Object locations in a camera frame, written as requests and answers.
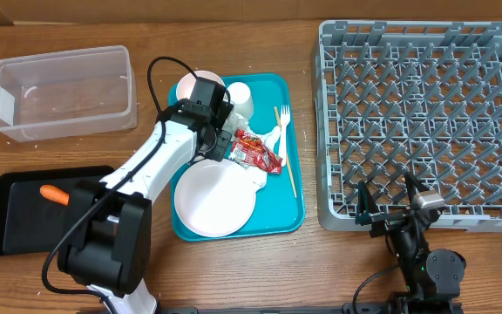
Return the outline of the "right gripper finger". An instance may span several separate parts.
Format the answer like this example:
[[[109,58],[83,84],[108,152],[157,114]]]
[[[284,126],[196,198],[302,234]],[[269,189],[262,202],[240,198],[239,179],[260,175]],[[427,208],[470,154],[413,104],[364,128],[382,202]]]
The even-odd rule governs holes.
[[[414,196],[417,192],[425,192],[429,189],[410,172],[404,174],[404,182],[406,185],[407,195],[410,202],[413,202]]]
[[[355,224],[368,225],[373,222],[373,215],[379,210],[372,194],[364,181],[358,182],[358,203],[356,209]]]

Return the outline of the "pink bowl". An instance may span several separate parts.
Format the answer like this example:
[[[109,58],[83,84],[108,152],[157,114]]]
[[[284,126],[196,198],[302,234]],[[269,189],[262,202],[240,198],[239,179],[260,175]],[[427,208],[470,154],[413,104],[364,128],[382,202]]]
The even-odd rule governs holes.
[[[197,77],[202,77],[202,78],[205,78],[205,79],[210,79],[212,81],[215,81],[215,82],[219,83],[222,86],[225,86],[225,83],[222,80],[222,78],[220,76],[218,76],[217,74],[213,73],[213,72],[204,71],[204,70],[197,70],[194,73],[196,74]],[[189,99],[190,96],[191,96],[191,94],[192,94],[195,82],[196,82],[196,78],[193,76],[193,74],[188,73],[187,75],[185,75],[178,82],[177,87],[176,87],[176,98],[177,98],[177,100],[180,100],[180,99]]]

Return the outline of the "red snack wrapper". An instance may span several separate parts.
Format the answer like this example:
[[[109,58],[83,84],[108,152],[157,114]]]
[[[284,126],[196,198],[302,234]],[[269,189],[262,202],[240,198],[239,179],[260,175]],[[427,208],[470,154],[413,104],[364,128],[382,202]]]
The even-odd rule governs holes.
[[[282,159],[268,148],[257,135],[237,129],[229,158],[240,164],[258,167],[270,174],[282,172]]]

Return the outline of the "orange carrot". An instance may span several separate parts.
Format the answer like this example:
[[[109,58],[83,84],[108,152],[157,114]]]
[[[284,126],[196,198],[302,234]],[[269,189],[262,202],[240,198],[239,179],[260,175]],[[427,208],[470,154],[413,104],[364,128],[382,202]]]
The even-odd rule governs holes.
[[[54,201],[64,206],[67,206],[69,203],[69,195],[62,189],[53,185],[43,185],[39,189],[39,192],[47,200]]]

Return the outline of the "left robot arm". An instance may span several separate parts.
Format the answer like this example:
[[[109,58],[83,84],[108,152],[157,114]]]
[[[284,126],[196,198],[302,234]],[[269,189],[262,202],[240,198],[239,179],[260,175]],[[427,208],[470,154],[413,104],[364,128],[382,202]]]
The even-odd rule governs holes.
[[[197,78],[189,98],[159,115],[143,146],[98,182],[69,193],[58,269],[101,299],[109,313],[158,313],[144,275],[150,259],[153,203],[173,175],[197,156],[219,161],[232,112],[225,86]]]

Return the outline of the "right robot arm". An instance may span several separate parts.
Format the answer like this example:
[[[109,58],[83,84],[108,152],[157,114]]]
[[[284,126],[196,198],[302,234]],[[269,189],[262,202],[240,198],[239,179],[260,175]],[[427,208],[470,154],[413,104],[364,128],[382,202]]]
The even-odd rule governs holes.
[[[387,250],[397,263],[364,280],[356,289],[351,303],[358,313],[357,299],[362,289],[373,280],[401,270],[407,291],[393,292],[382,313],[461,313],[462,305],[453,299],[460,295],[466,260],[450,249],[431,250],[424,232],[436,222],[444,208],[443,196],[427,188],[413,174],[404,174],[410,204],[391,213],[378,211],[376,202],[364,181],[358,183],[355,223],[370,226],[370,236],[385,238]]]

